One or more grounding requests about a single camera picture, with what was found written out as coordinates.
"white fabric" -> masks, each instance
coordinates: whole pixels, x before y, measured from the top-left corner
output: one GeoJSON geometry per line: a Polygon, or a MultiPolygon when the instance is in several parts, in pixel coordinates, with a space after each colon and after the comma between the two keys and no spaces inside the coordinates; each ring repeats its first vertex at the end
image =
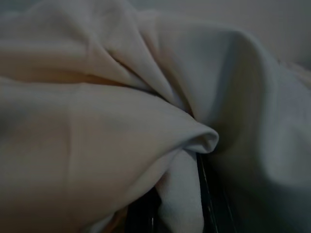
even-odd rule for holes
{"type": "Polygon", "coordinates": [[[203,232],[200,181],[194,153],[179,152],[156,188],[162,199],[159,215],[172,232],[203,232]]]}
{"type": "Polygon", "coordinates": [[[121,0],[44,1],[0,20],[0,75],[4,232],[76,232],[218,133],[211,159],[245,230],[311,229],[310,90],[244,32],[121,0]]]}

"dark object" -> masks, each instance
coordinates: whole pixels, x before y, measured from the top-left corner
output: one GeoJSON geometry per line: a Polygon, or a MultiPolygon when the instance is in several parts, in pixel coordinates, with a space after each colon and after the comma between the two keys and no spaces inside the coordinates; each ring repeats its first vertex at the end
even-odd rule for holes
{"type": "Polygon", "coordinates": [[[156,233],[158,227],[157,211],[161,199],[152,188],[144,196],[129,205],[125,222],[125,233],[156,233]]]}
{"type": "Polygon", "coordinates": [[[206,155],[197,155],[204,233],[237,233],[235,212],[206,155]]]}
{"type": "MultiPolygon", "coordinates": [[[[206,155],[197,155],[204,233],[238,233],[237,219],[217,173],[206,155]]],[[[125,233],[156,233],[161,199],[155,188],[129,205],[125,233]]]]}

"white sheet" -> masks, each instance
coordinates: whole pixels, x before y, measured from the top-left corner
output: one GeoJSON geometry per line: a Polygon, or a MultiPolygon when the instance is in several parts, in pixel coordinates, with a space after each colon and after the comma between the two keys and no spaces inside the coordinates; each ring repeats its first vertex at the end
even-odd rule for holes
{"type": "Polygon", "coordinates": [[[0,75],[6,232],[76,232],[218,134],[210,157],[243,228],[310,231],[310,90],[247,33],[122,0],[44,1],[1,19],[0,75]]]}

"black object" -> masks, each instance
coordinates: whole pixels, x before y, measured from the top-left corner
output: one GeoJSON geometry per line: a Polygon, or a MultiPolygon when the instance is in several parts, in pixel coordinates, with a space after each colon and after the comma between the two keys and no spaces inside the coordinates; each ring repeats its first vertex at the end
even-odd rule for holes
{"type": "Polygon", "coordinates": [[[238,233],[236,214],[206,155],[197,155],[204,233],[238,233]]]}
{"type": "MultiPolygon", "coordinates": [[[[234,208],[206,155],[197,154],[204,233],[238,233],[234,208]]],[[[129,205],[125,233],[156,233],[161,199],[155,188],[129,205]]]]}
{"type": "Polygon", "coordinates": [[[161,204],[155,188],[129,205],[125,222],[125,233],[156,233],[157,211],[161,204]]]}

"crumpled fabric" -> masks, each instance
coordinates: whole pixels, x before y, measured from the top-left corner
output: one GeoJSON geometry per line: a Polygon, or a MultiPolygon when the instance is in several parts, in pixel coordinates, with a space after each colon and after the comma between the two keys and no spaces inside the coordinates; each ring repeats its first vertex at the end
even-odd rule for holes
{"type": "Polygon", "coordinates": [[[0,75],[4,232],[78,232],[156,185],[168,228],[200,233],[196,152],[243,231],[310,232],[310,80],[253,36],[48,0],[0,19],[0,75]]]}

